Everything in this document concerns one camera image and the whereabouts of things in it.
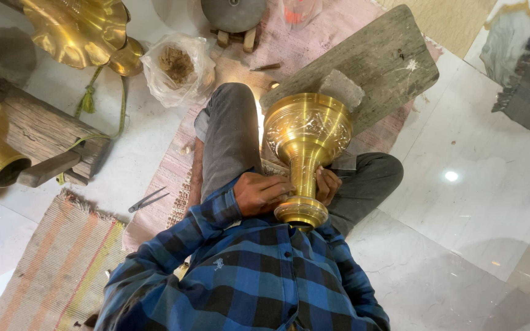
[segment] knee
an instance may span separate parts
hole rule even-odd
[[[404,167],[402,162],[390,154],[382,153],[382,159],[385,162],[386,171],[390,177],[394,179],[395,186],[400,185],[404,177]]]
[[[238,82],[224,83],[221,86],[218,86],[214,96],[224,97],[229,100],[242,100],[244,98],[252,98],[253,91],[246,84]]]
[[[400,185],[404,177],[404,167],[400,160],[386,153],[366,153],[357,157],[357,169],[371,167],[382,178],[389,178],[394,188]]]

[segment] shirt sleeve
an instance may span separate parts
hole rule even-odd
[[[144,323],[142,311],[153,311],[160,304],[160,300],[148,295],[149,291],[167,283],[178,283],[173,271],[206,240],[217,237],[239,219],[241,213],[230,188],[190,207],[183,220],[140,245],[137,252],[129,254],[111,273],[95,329],[115,329],[126,311],[129,311],[128,318],[134,318],[133,305],[144,308],[139,314],[142,316],[138,316]]]
[[[330,248],[342,278],[343,289],[347,292],[357,316],[372,319],[379,330],[390,330],[390,320],[375,299],[375,291],[369,278],[353,259],[343,235],[330,224],[330,220],[316,231]]]

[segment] grinding wheel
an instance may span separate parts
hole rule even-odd
[[[205,17],[215,28],[243,32],[259,24],[267,0],[202,0]]]

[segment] shirt logo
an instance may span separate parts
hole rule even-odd
[[[224,262],[222,261],[222,258],[219,258],[218,260],[216,260],[215,262],[212,262],[212,264],[217,264],[216,268],[214,269],[214,271],[218,270],[218,269],[222,269],[222,267],[225,266]]]

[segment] pink rug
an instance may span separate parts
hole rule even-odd
[[[241,44],[232,44],[227,49],[215,47],[210,53],[216,63],[216,86],[225,82],[245,83],[253,90],[258,107],[258,100],[268,91],[270,82],[282,81],[291,76],[386,12],[369,0],[325,0],[322,13],[308,26],[298,32],[289,32],[278,17],[277,0],[269,0],[267,5],[268,11],[261,21],[263,34],[260,45],[253,54],[243,53]],[[437,61],[442,54],[438,45],[427,42],[427,47]],[[248,71],[249,68],[277,62],[282,64],[279,70]],[[354,137],[349,151],[357,154],[371,151],[389,153],[413,103],[414,100],[409,101]],[[127,252],[136,251],[144,241],[179,221],[179,217],[173,215],[180,215],[180,209],[187,202],[189,187],[185,181],[193,162],[193,153],[185,154],[184,151],[186,147],[193,150],[193,121],[201,109],[190,109],[181,121],[146,193],[166,186],[165,190],[171,194],[136,213],[122,238],[123,248]]]

